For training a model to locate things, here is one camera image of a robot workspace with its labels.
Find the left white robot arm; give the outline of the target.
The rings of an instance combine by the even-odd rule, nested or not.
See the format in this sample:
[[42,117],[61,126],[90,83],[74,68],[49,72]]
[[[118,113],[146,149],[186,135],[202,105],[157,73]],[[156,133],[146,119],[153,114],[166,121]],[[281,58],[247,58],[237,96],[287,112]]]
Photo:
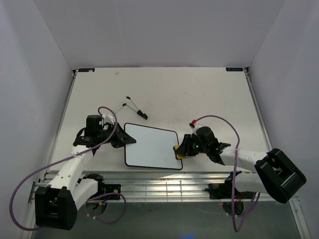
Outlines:
[[101,145],[109,143],[113,148],[121,148],[136,142],[118,123],[104,122],[100,115],[87,116],[86,126],[78,131],[73,142],[71,159],[46,186],[38,187],[35,192],[35,224],[70,230],[78,210],[87,201],[120,199],[120,192],[111,190],[102,175],[82,176],[82,173]]

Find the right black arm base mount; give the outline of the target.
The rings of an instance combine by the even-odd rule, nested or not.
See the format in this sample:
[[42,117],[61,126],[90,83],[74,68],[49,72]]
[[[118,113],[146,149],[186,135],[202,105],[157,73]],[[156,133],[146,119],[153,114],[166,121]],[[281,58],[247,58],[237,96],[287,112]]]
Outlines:
[[231,199],[232,184],[210,183],[204,191],[209,193],[210,199]]

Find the small black-framed whiteboard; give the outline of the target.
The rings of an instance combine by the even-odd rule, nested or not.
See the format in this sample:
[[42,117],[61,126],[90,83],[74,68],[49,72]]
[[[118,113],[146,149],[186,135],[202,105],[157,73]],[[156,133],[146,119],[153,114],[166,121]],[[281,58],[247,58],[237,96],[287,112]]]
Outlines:
[[175,158],[173,147],[179,145],[175,131],[126,123],[125,132],[136,140],[125,146],[128,167],[181,170],[182,161]]

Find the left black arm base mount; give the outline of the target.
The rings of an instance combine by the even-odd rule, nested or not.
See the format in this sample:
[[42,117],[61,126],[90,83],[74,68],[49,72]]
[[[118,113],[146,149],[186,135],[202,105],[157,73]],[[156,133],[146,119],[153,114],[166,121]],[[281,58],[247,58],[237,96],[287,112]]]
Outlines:
[[[110,194],[110,193],[120,193],[121,192],[121,184],[104,184],[102,186],[102,193],[103,194]],[[101,198],[103,201],[107,200],[119,200],[119,195],[107,195]]]

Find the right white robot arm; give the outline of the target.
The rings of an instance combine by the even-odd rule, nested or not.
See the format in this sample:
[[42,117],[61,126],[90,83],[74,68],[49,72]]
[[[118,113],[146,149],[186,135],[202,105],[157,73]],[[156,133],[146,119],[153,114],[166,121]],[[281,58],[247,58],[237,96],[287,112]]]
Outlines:
[[236,149],[229,143],[219,142],[207,126],[193,126],[180,145],[173,147],[176,159],[205,154],[212,162],[237,166],[247,172],[237,172],[225,180],[225,192],[231,198],[244,192],[270,195],[279,203],[286,203],[306,183],[301,170],[280,149],[257,152]]

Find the left blue table label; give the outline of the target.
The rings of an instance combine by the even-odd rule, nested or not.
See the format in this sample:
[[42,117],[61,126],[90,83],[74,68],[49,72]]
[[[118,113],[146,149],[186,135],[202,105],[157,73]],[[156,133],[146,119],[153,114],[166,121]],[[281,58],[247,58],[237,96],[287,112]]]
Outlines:
[[80,73],[80,72],[88,72],[88,73],[90,73],[90,72],[95,72],[95,68],[79,68],[78,69],[78,72]]

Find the right blue table label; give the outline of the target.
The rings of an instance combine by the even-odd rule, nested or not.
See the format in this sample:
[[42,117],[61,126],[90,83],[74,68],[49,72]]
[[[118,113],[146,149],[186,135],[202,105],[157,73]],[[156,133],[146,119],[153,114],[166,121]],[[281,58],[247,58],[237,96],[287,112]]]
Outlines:
[[243,72],[243,68],[226,67],[225,69],[227,72]]

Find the yellow black whiteboard eraser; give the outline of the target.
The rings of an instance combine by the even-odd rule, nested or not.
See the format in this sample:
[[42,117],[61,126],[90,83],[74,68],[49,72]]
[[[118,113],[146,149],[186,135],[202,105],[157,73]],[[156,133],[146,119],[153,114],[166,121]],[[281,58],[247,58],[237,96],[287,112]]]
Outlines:
[[174,151],[174,155],[175,155],[175,159],[176,159],[176,160],[182,160],[182,159],[184,159],[184,156],[179,153],[179,150],[178,150],[179,148],[180,148],[179,145],[175,145],[175,146],[173,147],[173,151]]

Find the aluminium table frame rail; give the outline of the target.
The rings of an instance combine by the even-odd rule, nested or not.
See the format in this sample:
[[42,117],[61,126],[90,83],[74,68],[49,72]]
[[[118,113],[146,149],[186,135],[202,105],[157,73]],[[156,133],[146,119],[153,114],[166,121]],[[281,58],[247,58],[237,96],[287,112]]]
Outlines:
[[[268,151],[271,143],[252,90],[248,71],[225,68],[96,68],[78,72],[68,94],[57,137],[40,177],[40,186],[60,170],[70,155],[76,133],[88,115],[100,106],[114,109],[126,97],[147,114],[143,119],[127,106],[117,112],[120,124],[127,122],[173,130],[178,138],[190,133],[189,123],[199,119],[222,142],[252,151]],[[232,167],[211,162],[205,155],[183,160],[181,170],[128,167],[124,149],[103,145],[86,167],[108,184],[122,186],[129,202],[206,202],[205,188],[221,183]]]

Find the blue table label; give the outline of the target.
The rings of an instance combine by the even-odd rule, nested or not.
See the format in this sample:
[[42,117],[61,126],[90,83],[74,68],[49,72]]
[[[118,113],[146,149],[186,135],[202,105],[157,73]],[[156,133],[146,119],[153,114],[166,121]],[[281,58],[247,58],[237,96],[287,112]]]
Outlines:
[[90,72],[95,72],[95,68],[79,68],[78,69],[78,72],[80,73],[80,72],[88,72],[88,73],[90,73]]
[[243,72],[243,68],[226,67],[225,69],[227,72]]

